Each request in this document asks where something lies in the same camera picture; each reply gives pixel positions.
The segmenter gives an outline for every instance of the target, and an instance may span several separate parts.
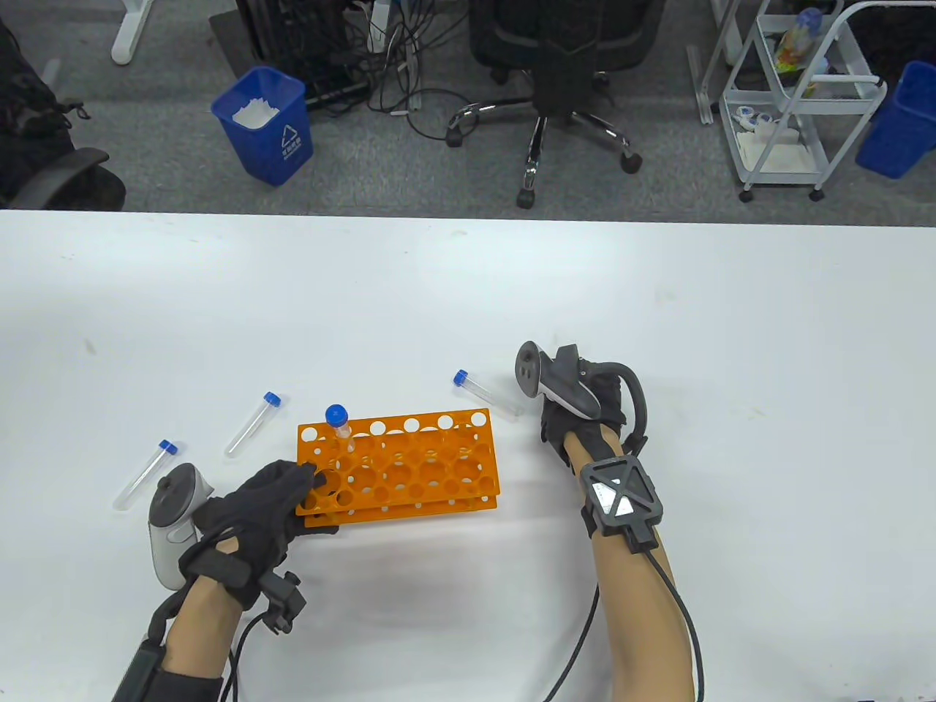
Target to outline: black glove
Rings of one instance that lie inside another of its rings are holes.
[[[212,497],[195,510],[193,522],[205,540],[217,543],[237,536],[232,556],[250,566],[251,576],[244,587],[228,591],[245,611],[260,595],[260,577],[283,562],[286,547],[296,536],[338,531],[338,527],[307,529],[302,517],[296,516],[296,506],[309,491],[324,484],[325,477],[317,475],[313,465],[276,461],[225,497]],[[185,560],[183,556],[180,561],[183,573]]]
[[[540,419],[540,439],[543,442],[549,442],[559,458],[565,465],[571,468],[569,455],[565,452],[565,435],[570,431],[575,432],[582,444],[585,445],[586,438],[591,438],[586,448],[591,446],[600,446],[607,444],[601,439],[601,425],[609,427],[621,438],[621,427],[627,424],[627,417],[621,410],[621,379],[614,373],[603,373],[593,376],[587,383],[587,387],[594,393],[594,396],[601,403],[601,416],[598,419],[582,419],[576,417],[564,407],[556,402],[543,397],[543,416]],[[594,456],[596,461],[608,458],[609,456]]]

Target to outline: plastic bottle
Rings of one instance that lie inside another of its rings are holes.
[[[797,22],[777,45],[773,63],[777,73],[790,73],[799,70],[803,60],[812,49],[822,30],[822,11],[807,7],[797,15]]]

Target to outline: orange test tube rack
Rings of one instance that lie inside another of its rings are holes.
[[[296,508],[307,527],[493,509],[501,492],[487,409],[299,426],[298,463],[325,483]]]

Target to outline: wrist tracker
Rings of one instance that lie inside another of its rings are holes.
[[[653,527],[663,518],[663,504],[650,476],[633,454],[589,463],[582,468],[585,506],[582,519],[588,536],[620,534],[631,553],[657,548]]]

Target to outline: black office chair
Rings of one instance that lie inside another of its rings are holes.
[[[460,124],[493,110],[533,106],[537,119],[517,205],[534,205],[534,183],[548,120],[561,117],[596,129],[621,149],[621,168],[643,159],[613,124],[583,111],[607,73],[639,65],[656,39],[665,0],[470,0],[469,41],[475,59],[500,85],[511,69],[533,82],[533,94],[465,105],[448,122],[446,144],[462,143]]]

